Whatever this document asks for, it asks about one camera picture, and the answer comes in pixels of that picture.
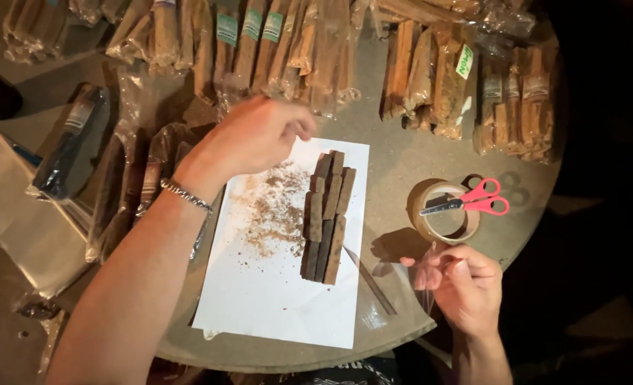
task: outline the brown packing tape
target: brown packing tape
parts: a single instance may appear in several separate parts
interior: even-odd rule
[[[445,242],[463,242],[475,234],[478,229],[478,224],[481,220],[479,211],[464,211],[466,216],[464,217],[461,228],[451,234],[440,234],[433,229],[431,223],[429,223],[432,219],[432,215],[421,216],[418,214],[421,210],[426,208],[426,202],[430,200],[429,197],[433,194],[442,192],[458,198],[466,194],[466,189],[447,181],[437,182],[427,188],[423,194],[417,197],[414,201],[414,206],[412,207],[414,227],[428,241],[435,241],[439,239]]]

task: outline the green label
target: green label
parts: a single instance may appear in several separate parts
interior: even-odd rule
[[[281,24],[283,24],[283,15],[276,12],[270,12],[266,15],[264,22],[264,32],[261,33],[262,39],[278,42],[281,37]]]
[[[243,22],[243,33],[250,36],[253,40],[260,38],[261,31],[261,13],[250,8],[245,14]]]
[[[463,45],[463,48],[461,49],[461,56],[458,58],[457,74],[461,75],[464,79],[468,79],[468,74],[471,72],[472,66],[473,51],[471,51],[471,48],[468,48],[467,45]]]
[[[235,47],[238,39],[238,22],[226,14],[217,14],[217,39]]]

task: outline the sawdust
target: sawdust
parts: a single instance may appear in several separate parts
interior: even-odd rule
[[[295,205],[295,197],[303,193],[309,181],[309,172],[288,161],[265,173],[250,175],[245,181],[245,193],[229,196],[250,209],[244,241],[257,251],[258,257],[274,256],[286,245],[295,258],[302,257],[305,213],[303,205]]]

